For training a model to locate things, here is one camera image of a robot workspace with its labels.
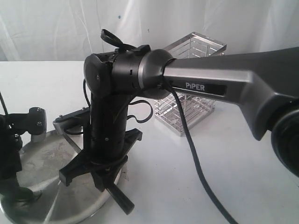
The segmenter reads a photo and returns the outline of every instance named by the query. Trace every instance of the white backdrop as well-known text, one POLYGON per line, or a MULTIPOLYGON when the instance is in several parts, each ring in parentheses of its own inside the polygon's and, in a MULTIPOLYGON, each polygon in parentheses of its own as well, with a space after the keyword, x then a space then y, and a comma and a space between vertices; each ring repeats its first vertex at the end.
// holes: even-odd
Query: white backdrop
POLYGON ((163 48, 197 31, 227 54, 299 46, 298 0, 0 0, 0 61, 84 60, 132 45, 163 48))

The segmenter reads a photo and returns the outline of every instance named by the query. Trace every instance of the metal base plate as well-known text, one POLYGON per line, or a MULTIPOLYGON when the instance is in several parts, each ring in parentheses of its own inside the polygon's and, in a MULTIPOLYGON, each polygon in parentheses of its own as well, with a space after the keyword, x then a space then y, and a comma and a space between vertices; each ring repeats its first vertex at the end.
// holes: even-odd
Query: metal base plate
MULTIPOLYGON (((83 145, 82 136, 71 138, 79 147, 83 145)), ((48 132, 41 143, 28 143, 20 153, 23 170, 17 173, 17 179, 36 197, 27 202, 1 200, 2 211, 13 223, 78 223, 94 214, 110 196, 106 190, 95 188, 90 174, 76 177, 69 187, 62 184, 58 171, 77 153, 56 131, 48 132)))

